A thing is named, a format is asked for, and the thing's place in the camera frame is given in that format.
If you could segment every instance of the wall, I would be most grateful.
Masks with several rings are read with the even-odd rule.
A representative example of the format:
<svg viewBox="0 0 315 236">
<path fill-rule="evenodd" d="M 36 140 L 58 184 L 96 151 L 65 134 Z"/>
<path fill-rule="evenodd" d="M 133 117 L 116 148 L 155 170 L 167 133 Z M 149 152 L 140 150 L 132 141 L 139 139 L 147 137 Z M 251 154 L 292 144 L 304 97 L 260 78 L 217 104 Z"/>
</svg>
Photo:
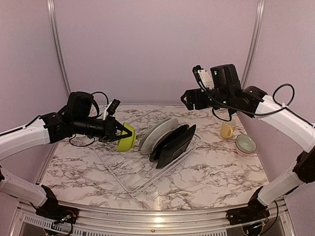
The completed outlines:
<svg viewBox="0 0 315 236">
<path fill-rule="evenodd" d="M 257 1 L 56 0 L 55 6 L 73 91 L 179 104 L 185 90 L 198 87 L 191 72 L 197 64 L 234 63 L 242 75 Z"/>
<path fill-rule="evenodd" d="M 310 0 L 266 1 L 263 27 L 247 86 L 269 94 L 283 83 L 291 83 L 296 97 L 291 108 L 315 121 L 315 2 Z M 291 92 L 281 93 L 280 101 Z M 242 116 L 249 135 L 258 143 L 258 155 L 270 180 L 292 165 L 299 146 L 267 124 Z M 313 235 L 315 184 L 299 187 L 285 198 L 298 236 Z"/>
<path fill-rule="evenodd" d="M 0 7 L 0 132 L 57 111 L 66 102 L 43 0 L 3 0 Z M 1 162 L 35 182 L 50 146 L 21 152 Z M 8 230 L 18 204 L 0 194 L 0 235 Z"/>
</svg>

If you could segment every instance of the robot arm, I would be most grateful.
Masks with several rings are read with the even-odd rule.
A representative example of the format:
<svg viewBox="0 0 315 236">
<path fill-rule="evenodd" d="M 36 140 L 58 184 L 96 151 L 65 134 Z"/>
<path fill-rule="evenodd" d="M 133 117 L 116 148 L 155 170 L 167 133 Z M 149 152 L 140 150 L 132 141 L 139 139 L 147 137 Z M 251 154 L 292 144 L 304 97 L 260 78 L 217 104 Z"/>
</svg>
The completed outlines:
<svg viewBox="0 0 315 236">
<path fill-rule="evenodd" d="M 114 99 L 106 108 L 105 119 L 97 119 L 99 108 L 93 95 L 85 92 L 72 92 L 67 105 L 58 113 L 38 116 L 29 124 L 0 133 L 0 161 L 23 150 L 44 144 L 52 144 L 72 137 L 74 134 L 96 137 L 99 142 L 111 142 L 132 136 L 132 132 L 115 120 L 115 113 L 120 101 Z M 96 117 L 89 117 L 92 105 Z M 117 135 L 117 131 L 126 134 Z M 31 202 L 38 207 L 36 214 L 61 220 L 71 211 L 76 215 L 77 209 L 61 206 L 46 186 L 27 182 L 0 166 L 0 192 Z"/>
<path fill-rule="evenodd" d="M 241 89 L 234 65 L 216 66 L 210 70 L 211 76 L 206 76 L 207 71 L 200 65 L 193 68 L 201 88 L 187 90 L 181 97 L 189 110 L 213 107 L 214 113 L 219 108 L 227 108 L 230 116 L 236 111 L 243 112 L 275 127 L 303 149 L 293 170 L 257 189 L 247 207 L 229 210 L 226 215 L 231 225 L 262 219 L 264 215 L 270 215 L 267 206 L 274 200 L 292 192 L 302 183 L 315 181 L 314 126 L 287 106 L 276 103 L 265 91 L 254 86 Z M 209 77 L 212 77 L 213 83 L 209 82 Z"/>
</svg>

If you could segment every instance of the mug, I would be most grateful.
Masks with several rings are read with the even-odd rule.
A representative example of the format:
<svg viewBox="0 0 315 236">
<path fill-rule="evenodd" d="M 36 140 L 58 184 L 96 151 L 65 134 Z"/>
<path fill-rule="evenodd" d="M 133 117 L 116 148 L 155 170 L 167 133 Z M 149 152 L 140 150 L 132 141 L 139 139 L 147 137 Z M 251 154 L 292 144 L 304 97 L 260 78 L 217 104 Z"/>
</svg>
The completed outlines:
<svg viewBox="0 0 315 236">
<path fill-rule="evenodd" d="M 231 121 L 223 121 L 221 125 L 221 137 L 224 139 L 232 138 L 234 130 L 236 128 L 236 120 L 232 119 Z"/>
</svg>

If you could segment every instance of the table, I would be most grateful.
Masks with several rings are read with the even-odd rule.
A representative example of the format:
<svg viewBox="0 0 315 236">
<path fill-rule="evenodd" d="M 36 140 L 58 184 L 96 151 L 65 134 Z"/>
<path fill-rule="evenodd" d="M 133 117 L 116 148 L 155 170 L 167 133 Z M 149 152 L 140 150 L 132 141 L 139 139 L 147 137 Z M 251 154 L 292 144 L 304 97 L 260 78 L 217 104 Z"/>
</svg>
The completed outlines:
<svg viewBox="0 0 315 236">
<path fill-rule="evenodd" d="M 253 192 L 268 184 L 256 153 L 240 156 L 235 137 L 246 134 L 237 115 L 234 137 L 220 137 L 221 121 L 211 109 L 188 111 L 184 106 L 121 105 L 115 114 L 123 123 L 159 109 L 180 123 L 196 124 L 200 146 L 156 186 L 133 199 L 113 178 L 90 147 L 59 143 L 42 184 L 61 201 L 119 209 L 187 210 L 247 203 Z M 217 111 L 226 118 L 225 110 Z"/>
</svg>

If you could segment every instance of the green bowl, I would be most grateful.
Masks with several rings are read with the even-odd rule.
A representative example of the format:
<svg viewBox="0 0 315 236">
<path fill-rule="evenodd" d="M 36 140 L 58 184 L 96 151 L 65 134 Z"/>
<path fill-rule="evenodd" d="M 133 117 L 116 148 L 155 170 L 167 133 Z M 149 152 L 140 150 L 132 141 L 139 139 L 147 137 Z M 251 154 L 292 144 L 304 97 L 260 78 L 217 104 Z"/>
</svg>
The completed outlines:
<svg viewBox="0 0 315 236">
<path fill-rule="evenodd" d="M 255 141 L 245 134 L 240 134 L 236 137 L 235 145 L 238 150 L 246 154 L 253 153 L 257 148 Z"/>
</svg>

